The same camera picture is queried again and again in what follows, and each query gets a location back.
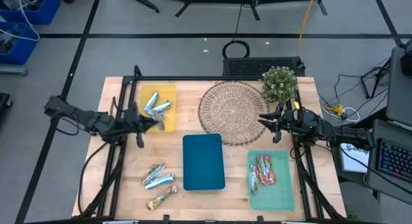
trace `potted plant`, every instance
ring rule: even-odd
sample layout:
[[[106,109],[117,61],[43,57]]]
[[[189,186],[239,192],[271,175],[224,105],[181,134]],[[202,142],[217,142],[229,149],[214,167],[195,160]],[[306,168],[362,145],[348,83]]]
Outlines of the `potted plant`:
[[[286,102],[297,91],[295,73],[289,67],[271,67],[263,76],[263,95],[269,102]]]

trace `black mesh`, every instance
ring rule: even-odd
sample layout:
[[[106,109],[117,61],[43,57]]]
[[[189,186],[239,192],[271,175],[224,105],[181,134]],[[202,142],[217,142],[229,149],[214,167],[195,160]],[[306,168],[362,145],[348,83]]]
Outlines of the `black mesh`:
[[[223,75],[260,76],[272,66],[286,66],[294,70],[297,76],[304,76],[304,70],[297,68],[299,61],[299,57],[225,59],[223,61]]]

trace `yellow tray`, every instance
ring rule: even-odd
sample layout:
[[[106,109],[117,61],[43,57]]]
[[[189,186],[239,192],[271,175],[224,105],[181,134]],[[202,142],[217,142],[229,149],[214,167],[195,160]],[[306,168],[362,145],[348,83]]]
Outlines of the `yellow tray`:
[[[159,94],[159,99],[157,100],[156,104],[153,107],[159,106],[160,104],[165,103],[169,100],[172,104],[172,107],[162,111],[165,115],[164,124],[165,130],[164,132],[173,132],[174,126],[176,122],[176,86],[175,85],[150,85],[150,86],[143,86],[142,93],[140,97],[139,103],[139,112],[144,116],[149,117],[149,114],[144,111],[144,106],[147,104],[149,99],[152,97],[154,92]],[[154,126],[148,130],[148,132],[162,132],[158,126]]]

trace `blue tray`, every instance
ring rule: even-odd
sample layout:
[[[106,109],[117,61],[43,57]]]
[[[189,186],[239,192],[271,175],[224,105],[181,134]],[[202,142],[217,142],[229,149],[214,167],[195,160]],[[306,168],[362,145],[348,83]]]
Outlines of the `blue tray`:
[[[50,24],[59,9],[59,0],[42,0],[36,11],[24,11],[31,24]],[[0,10],[0,15],[9,22],[26,22],[20,10]]]
[[[183,188],[187,191],[225,188],[219,134],[183,137]]]
[[[36,39],[36,34],[33,33],[32,29],[25,23],[0,22],[0,28],[5,30],[7,30],[8,28],[11,29],[15,25],[19,26],[22,29],[22,32],[20,34],[21,37]],[[0,63],[20,65],[25,64],[30,55],[32,54],[34,48],[36,47],[36,44],[37,41],[31,41],[26,39],[15,40],[9,52],[0,53]]]

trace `gray floor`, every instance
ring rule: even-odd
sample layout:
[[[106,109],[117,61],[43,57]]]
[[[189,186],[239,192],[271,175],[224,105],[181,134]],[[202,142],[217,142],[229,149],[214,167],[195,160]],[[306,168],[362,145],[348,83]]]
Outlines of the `gray floor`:
[[[40,33],[82,33],[94,0],[61,4],[49,26]],[[233,33],[238,5],[191,5],[180,18],[183,5],[170,0],[150,0],[160,14],[133,0],[101,0],[90,33]],[[411,34],[410,0],[383,0],[398,33]],[[243,8],[239,33],[299,33],[308,2],[260,5],[261,21]],[[375,0],[324,0],[329,13],[323,16],[314,5],[306,33],[389,34]],[[297,39],[243,39],[251,57],[294,56]],[[144,75],[221,75],[221,49],[230,39],[88,39],[68,95],[84,109],[97,109],[104,78],[132,74],[138,64]],[[10,93],[14,107],[0,130],[0,223],[12,223],[49,128],[43,106],[50,95],[62,91],[79,39],[41,39],[26,64],[26,77],[0,75],[0,91]],[[334,97],[338,73],[362,75],[390,56],[392,39],[305,39],[302,59],[306,74],[315,77],[318,92]],[[231,46],[229,57],[243,55]],[[358,79],[343,78],[338,91],[351,88]],[[360,110],[361,118],[383,98],[382,94]],[[361,87],[341,97],[341,104],[357,109],[365,101]],[[33,197],[26,221],[69,218],[75,201],[80,170],[89,137],[56,133]],[[412,207],[382,196],[385,222],[406,223]]]

